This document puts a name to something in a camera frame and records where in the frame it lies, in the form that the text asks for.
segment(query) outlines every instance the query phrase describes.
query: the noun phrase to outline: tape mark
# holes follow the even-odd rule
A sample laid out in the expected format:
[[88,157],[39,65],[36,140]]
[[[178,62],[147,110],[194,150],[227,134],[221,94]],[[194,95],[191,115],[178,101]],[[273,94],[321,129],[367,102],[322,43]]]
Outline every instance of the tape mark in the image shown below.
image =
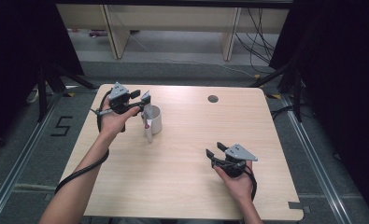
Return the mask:
[[64,137],[67,135],[68,130],[70,130],[71,126],[68,125],[61,125],[60,123],[62,122],[63,119],[72,119],[72,116],[60,116],[58,123],[56,124],[55,128],[59,128],[59,129],[65,129],[64,133],[52,133],[50,136],[53,137]]

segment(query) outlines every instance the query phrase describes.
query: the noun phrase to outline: metal bracket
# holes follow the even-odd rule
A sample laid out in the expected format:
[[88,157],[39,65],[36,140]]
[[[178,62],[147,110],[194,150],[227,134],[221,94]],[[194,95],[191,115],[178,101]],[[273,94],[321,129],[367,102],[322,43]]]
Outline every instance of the metal bracket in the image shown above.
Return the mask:
[[235,144],[232,147],[227,148],[225,151],[225,154],[238,159],[238,160],[244,160],[244,161],[257,161],[258,158],[251,154],[249,151],[247,151],[245,148],[240,146],[239,144]]

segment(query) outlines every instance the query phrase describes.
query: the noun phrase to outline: floor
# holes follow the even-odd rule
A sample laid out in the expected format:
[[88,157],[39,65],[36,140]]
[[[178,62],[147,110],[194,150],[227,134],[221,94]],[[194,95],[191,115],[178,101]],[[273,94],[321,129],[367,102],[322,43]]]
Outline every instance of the floor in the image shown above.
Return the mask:
[[[86,70],[87,79],[95,84],[113,81],[116,76],[125,78],[135,76],[130,74],[126,77],[122,74],[123,71],[128,71],[127,73],[134,71],[134,68],[129,66],[131,64],[143,64],[142,66],[148,69],[142,71],[143,73],[160,72],[166,69],[163,67],[167,64],[191,69],[211,66],[216,69],[216,77],[219,76],[217,73],[230,72],[232,74],[229,76],[245,76],[252,80],[256,75],[262,77],[273,71],[267,67],[267,62],[250,54],[238,39],[234,42],[232,59],[225,62],[222,59],[219,34],[132,32],[123,57],[116,60],[113,58],[108,38],[105,36],[93,38],[88,32],[88,30],[68,31]],[[249,37],[254,38],[255,35],[249,37],[246,34],[238,35],[252,46]],[[264,37],[272,46],[278,39],[278,35]],[[254,45],[254,49],[268,59],[263,46]],[[117,64],[121,65],[120,71],[113,69]],[[77,86],[68,79],[65,79],[64,83],[67,86]],[[274,80],[263,87],[271,111],[290,105],[292,100],[290,94],[277,94],[276,86],[277,80]],[[56,94],[50,96],[50,102],[57,103],[47,127],[39,127],[35,122],[37,106],[29,104],[20,112],[12,129],[6,133],[7,141],[0,146],[0,186],[6,186],[7,176],[15,172],[17,181],[12,183],[12,193],[8,195],[9,197],[3,197],[4,206],[0,209],[0,223],[34,223],[47,206],[70,155],[69,148],[75,144],[81,122],[87,114],[85,108],[89,108],[94,97],[94,91],[83,90],[81,87],[73,92],[76,95],[76,105],[80,106],[73,106],[67,95],[61,99],[58,99]],[[33,92],[29,96],[29,101],[34,96]],[[64,122],[62,117],[67,114],[74,115],[76,121],[70,123],[71,131],[67,133],[67,137],[61,138],[58,142],[51,138],[53,133],[58,132],[54,125]],[[279,139],[305,213],[299,223],[369,223],[367,204],[343,164],[334,156],[334,149],[319,125],[317,117],[308,106],[302,107],[302,114],[303,122],[300,124],[296,122],[291,112],[282,112],[275,118]],[[28,147],[27,140],[33,136],[34,130],[39,130],[42,136],[35,141],[35,149],[30,150],[29,158],[23,162],[23,166],[19,166],[15,162],[18,161],[17,158],[25,156],[23,149]],[[108,218],[85,217],[81,223],[108,223]],[[265,223],[279,222],[265,220]]]

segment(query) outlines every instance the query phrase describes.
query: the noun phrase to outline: black cable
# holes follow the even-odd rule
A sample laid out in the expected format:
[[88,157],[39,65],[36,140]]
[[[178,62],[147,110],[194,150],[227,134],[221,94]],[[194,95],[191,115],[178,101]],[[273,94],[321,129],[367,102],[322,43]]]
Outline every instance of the black cable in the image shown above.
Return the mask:
[[240,37],[238,34],[235,34],[237,39],[239,40],[239,42],[242,44],[242,46],[249,51],[250,53],[256,55],[258,58],[260,58],[261,60],[263,60],[266,63],[269,63],[269,60],[266,59],[265,57],[263,57],[259,52],[257,52],[256,50],[252,49],[251,47],[249,47]]
[[259,8],[259,24],[258,25],[256,24],[256,21],[254,20],[253,16],[251,15],[251,12],[250,12],[249,8],[248,8],[248,14],[250,15],[251,20],[253,21],[254,27],[256,28],[256,31],[257,31],[256,36],[254,38],[254,42],[256,42],[257,35],[259,35],[260,39],[263,42],[263,47],[264,47],[264,50],[266,52],[266,55],[270,60],[270,57],[272,57],[272,54],[271,54],[271,52],[269,52],[269,48],[267,47],[267,45],[269,45],[269,47],[271,47],[273,50],[275,50],[275,48],[271,44],[269,44],[268,41],[266,41],[265,38],[263,37],[263,23],[262,23],[263,9]]
[[250,173],[248,171],[246,171],[246,168],[243,170],[243,172],[245,172],[245,174],[248,175],[248,178],[250,178],[251,182],[253,183],[253,189],[251,191],[251,200],[254,201],[254,198],[255,198],[256,192],[257,192],[257,181],[256,181],[256,177],[254,176],[254,173],[250,169],[250,167],[248,167],[248,169],[250,170]]
[[294,110],[294,105],[288,105],[288,106],[280,108],[279,110],[273,110],[273,111],[271,111],[272,119],[275,119],[277,117],[277,115],[279,115],[281,112],[293,111],[293,110]]
[[[256,24],[256,21],[254,20],[253,16],[251,15],[251,12],[250,12],[250,9],[248,8],[248,14],[250,15],[251,17],[251,20],[253,21],[253,24],[254,24],[254,27],[256,28],[256,31],[257,33],[260,35],[260,38],[263,40],[263,43],[266,44],[266,45],[269,45],[270,48],[272,49],[275,49],[274,46],[272,46],[271,44],[269,44],[268,41],[266,41],[264,38],[263,38],[263,32],[260,32],[260,28],[257,26]],[[259,8],[259,16],[260,16],[260,19],[259,19],[259,24],[262,25],[262,22],[261,22],[261,17],[263,15],[263,9],[262,8]]]
[[[103,100],[102,100],[102,103],[100,104],[100,107],[99,107],[99,110],[102,111],[103,110],[103,104],[105,103],[105,99],[106,97],[111,93],[111,91],[108,91],[105,96],[103,97]],[[97,128],[100,132],[101,130],[101,116],[97,116]],[[105,162],[108,158],[108,155],[109,155],[109,149],[107,150],[106,154],[103,156],[102,159],[100,159],[99,161],[83,168],[83,169],[80,169],[76,172],[74,172],[73,174],[69,175],[68,177],[66,177],[64,180],[62,180],[59,185],[56,187],[56,190],[55,190],[55,194],[65,185],[67,184],[68,182],[72,181],[73,179],[79,177],[80,175],[83,175],[87,172],[89,172],[90,170],[96,168],[97,166],[101,165],[103,162]]]

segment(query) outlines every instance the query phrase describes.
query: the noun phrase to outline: cable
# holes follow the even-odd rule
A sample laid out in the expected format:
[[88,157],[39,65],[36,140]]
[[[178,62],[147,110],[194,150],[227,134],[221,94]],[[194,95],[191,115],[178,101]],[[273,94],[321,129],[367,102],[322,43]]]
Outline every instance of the cable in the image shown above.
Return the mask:
[[[106,97],[111,93],[111,91],[108,91],[105,96],[103,97],[102,103],[100,104],[99,110],[103,110],[103,104],[105,102]],[[99,132],[101,130],[101,116],[97,116],[97,128],[99,129]],[[66,177],[64,180],[62,180],[62,182],[59,183],[59,185],[56,187],[55,190],[55,194],[68,182],[72,181],[73,179],[79,177],[80,175],[83,175],[87,172],[89,172],[90,170],[96,168],[97,166],[101,165],[103,162],[105,162],[108,158],[109,155],[109,149],[107,150],[106,154],[103,156],[102,159],[100,159],[99,161],[81,169],[78,170],[76,172],[74,172],[73,174],[69,175],[68,177]]]

